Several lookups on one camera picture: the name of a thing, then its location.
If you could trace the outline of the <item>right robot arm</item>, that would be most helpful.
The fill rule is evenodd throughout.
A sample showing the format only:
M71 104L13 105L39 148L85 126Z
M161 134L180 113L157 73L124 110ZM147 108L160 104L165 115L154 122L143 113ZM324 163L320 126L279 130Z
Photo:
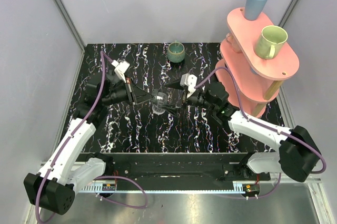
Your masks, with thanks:
M196 91L179 80L165 87L183 91L182 106L205 108L221 127L249 136L274 150L245 156L239 166L239 174L245 180L263 172L278 172L305 182L319 161L320 151L304 127L291 129L243 115L238 107L229 103L229 94L221 82L212 82L205 91Z

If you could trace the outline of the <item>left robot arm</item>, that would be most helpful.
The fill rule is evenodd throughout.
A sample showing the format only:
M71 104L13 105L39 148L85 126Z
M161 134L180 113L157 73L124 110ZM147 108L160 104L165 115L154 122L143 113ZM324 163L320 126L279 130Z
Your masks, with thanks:
M100 177L110 179L114 173L113 158L94 153L88 161L72 170L79 154L107 116L110 105L127 102L137 105L151 100L152 95L131 78L120 80L116 74L93 74L87 81L67 133L45 165L29 173L24 187L31 204L63 215L73 204L76 194Z

